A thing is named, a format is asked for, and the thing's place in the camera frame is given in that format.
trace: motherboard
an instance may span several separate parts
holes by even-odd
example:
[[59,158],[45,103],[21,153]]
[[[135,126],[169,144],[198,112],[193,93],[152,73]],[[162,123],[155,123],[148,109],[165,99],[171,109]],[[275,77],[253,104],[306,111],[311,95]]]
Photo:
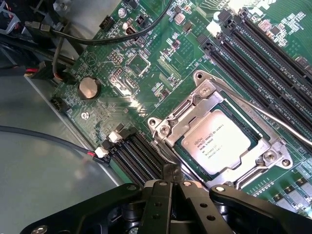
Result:
[[[138,32],[168,0],[122,0],[96,39]],[[164,163],[207,188],[228,184],[312,217],[312,148],[240,99],[312,139],[308,0],[175,0],[148,34],[88,46],[52,102],[125,181]]]

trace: white connector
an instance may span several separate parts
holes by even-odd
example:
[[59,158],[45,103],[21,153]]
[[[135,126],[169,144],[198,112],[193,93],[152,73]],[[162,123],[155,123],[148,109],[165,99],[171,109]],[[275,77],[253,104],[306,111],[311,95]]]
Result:
[[243,9],[244,3],[244,0],[230,0],[228,6],[235,15],[238,15],[238,12]]
[[213,37],[216,37],[216,35],[221,32],[220,25],[214,21],[211,21],[206,28],[213,35]]
[[109,151],[105,150],[102,147],[97,147],[97,149],[95,150],[95,153],[98,158],[104,158],[109,154]]
[[111,132],[108,136],[108,138],[111,140],[111,142],[113,143],[117,143],[118,141],[120,141],[122,139],[121,135],[119,135],[116,132]]

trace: ram slot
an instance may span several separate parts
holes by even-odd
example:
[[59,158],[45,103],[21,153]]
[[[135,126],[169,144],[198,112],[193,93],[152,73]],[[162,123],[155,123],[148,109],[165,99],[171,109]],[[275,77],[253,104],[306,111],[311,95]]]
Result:
[[256,61],[271,77],[281,84],[287,93],[292,95],[306,110],[312,111],[311,95],[304,92],[300,87],[293,83],[288,75],[276,68],[265,56],[263,51],[257,50],[252,43],[249,42],[238,31],[232,34],[232,40],[241,47],[254,61]]
[[120,150],[117,152],[117,157],[123,157],[131,168],[135,170],[135,172],[143,179],[144,182],[151,180],[152,178],[148,175],[146,168],[140,164],[137,158],[132,154],[132,152],[126,149],[125,145],[122,146]]
[[268,79],[263,78],[263,75],[252,65],[250,65],[250,63],[243,56],[241,56],[233,46],[231,46],[226,41],[220,46],[235,61],[239,68],[244,70],[250,77],[253,77],[254,80],[256,80],[265,90],[267,90],[267,92],[274,98],[275,102],[282,109],[291,114],[291,116],[295,117],[297,122],[305,130],[309,131],[305,133],[305,135],[309,136],[309,133],[312,132],[312,126],[309,124],[310,119],[302,115],[294,103],[289,102],[289,100],[284,95],[280,95],[279,90],[272,86]]
[[247,34],[256,39],[260,46],[273,56],[291,75],[299,80],[308,77],[308,81],[312,82],[312,76],[297,61],[293,60],[285,51],[268,38],[250,19],[243,21],[240,26],[242,26]]
[[135,184],[144,187],[145,181],[130,167],[130,165],[122,157],[115,157],[113,161]]

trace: surface mount component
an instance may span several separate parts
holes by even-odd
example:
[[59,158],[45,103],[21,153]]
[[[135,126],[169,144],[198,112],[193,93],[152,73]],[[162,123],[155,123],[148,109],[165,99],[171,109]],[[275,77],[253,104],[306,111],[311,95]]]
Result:
[[[286,142],[249,106],[217,85],[228,87],[225,82],[201,70],[194,73],[194,81],[196,89],[165,119],[148,119],[160,152],[178,158],[207,187],[226,183],[241,189],[274,165],[292,167]],[[200,177],[189,161],[209,179]]]
[[83,78],[78,85],[78,92],[82,99],[94,99],[101,91],[101,83],[91,77]]
[[185,20],[185,15],[182,14],[182,13],[178,13],[176,16],[175,16],[175,22],[176,24],[180,25],[184,22]]

